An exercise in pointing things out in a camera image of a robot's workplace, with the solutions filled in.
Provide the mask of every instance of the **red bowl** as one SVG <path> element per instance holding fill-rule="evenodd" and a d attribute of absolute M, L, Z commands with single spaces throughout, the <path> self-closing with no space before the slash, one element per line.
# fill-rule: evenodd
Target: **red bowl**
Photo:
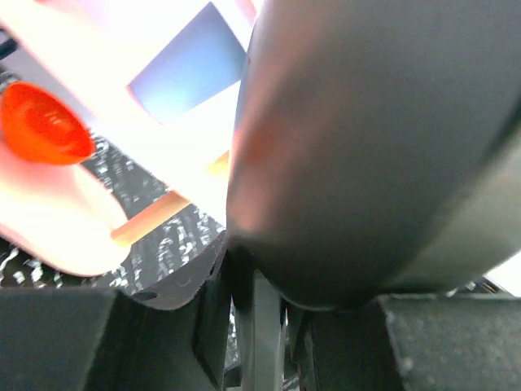
<path fill-rule="evenodd" d="M 0 97 L 0 123 L 7 146 L 34 163 L 74 165 L 94 154 L 94 141 L 80 118 L 56 97 L 26 81 Z"/>

